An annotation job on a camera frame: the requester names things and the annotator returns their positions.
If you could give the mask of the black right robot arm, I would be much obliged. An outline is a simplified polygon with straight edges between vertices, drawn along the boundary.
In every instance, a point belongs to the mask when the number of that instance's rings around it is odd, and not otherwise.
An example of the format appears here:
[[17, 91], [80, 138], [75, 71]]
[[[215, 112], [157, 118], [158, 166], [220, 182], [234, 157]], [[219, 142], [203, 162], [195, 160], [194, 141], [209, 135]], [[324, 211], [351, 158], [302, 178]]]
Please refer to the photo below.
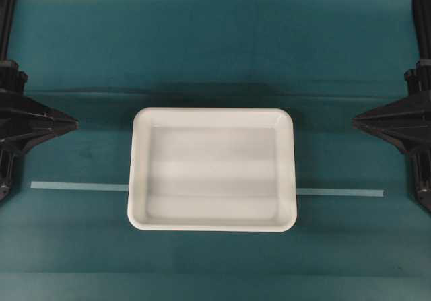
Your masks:
[[[415, 69], [408, 70], [404, 75], [409, 96], [421, 94], [425, 97], [425, 107], [419, 114], [419, 120], [427, 122], [430, 131], [430, 59], [419, 59]], [[425, 150], [412, 156], [413, 174], [415, 179], [415, 199], [430, 213], [430, 133]]]

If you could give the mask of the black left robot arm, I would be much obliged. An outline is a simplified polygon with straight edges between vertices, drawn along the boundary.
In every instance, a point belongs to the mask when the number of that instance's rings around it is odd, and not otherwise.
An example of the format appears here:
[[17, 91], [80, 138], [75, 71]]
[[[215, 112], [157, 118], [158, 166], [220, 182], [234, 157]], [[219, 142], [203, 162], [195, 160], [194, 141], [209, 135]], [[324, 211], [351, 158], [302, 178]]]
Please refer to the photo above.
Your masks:
[[28, 76], [14, 60], [1, 60], [1, 200], [11, 191], [15, 154], [4, 144], [7, 124], [12, 118], [12, 95], [22, 95]]

